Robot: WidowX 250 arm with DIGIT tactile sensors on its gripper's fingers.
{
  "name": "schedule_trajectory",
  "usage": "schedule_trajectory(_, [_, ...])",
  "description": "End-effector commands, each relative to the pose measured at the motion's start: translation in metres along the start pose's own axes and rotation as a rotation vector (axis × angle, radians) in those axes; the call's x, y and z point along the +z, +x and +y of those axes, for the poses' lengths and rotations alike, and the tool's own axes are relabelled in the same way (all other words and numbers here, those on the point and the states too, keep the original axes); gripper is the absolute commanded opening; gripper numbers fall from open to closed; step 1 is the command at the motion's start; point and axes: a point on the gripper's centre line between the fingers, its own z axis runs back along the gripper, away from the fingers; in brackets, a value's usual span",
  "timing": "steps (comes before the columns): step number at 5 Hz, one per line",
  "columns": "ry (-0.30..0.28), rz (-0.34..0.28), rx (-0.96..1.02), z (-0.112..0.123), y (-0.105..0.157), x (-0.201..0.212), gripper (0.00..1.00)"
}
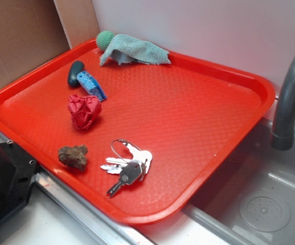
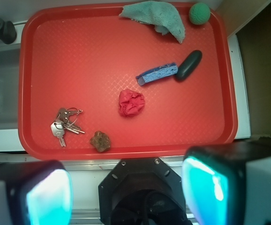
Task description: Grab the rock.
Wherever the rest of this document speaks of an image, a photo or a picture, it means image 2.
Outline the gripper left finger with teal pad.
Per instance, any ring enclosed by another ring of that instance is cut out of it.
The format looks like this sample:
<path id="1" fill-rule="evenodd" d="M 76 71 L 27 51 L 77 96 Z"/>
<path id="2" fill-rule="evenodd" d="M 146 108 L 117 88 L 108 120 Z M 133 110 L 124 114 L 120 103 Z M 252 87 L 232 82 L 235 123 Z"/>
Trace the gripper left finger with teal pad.
<path id="1" fill-rule="evenodd" d="M 72 207 L 61 162 L 0 163 L 0 225 L 68 225 Z"/>

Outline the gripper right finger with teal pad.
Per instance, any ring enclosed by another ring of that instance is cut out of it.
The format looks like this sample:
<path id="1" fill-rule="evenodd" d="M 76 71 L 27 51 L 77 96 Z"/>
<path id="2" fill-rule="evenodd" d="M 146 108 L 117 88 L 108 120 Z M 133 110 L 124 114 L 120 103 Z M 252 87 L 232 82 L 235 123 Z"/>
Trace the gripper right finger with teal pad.
<path id="1" fill-rule="evenodd" d="M 199 224 L 271 225 L 271 141 L 191 147 L 181 178 Z"/>

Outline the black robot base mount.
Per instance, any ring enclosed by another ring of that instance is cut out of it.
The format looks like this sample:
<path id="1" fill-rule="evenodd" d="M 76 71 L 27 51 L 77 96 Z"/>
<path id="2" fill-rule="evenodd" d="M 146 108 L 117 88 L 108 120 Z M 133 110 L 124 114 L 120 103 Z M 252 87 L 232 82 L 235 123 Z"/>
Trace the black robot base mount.
<path id="1" fill-rule="evenodd" d="M 181 177 L 160 158 L 122 159 L 98 185 L 105 225 L 190 225 Z"/>

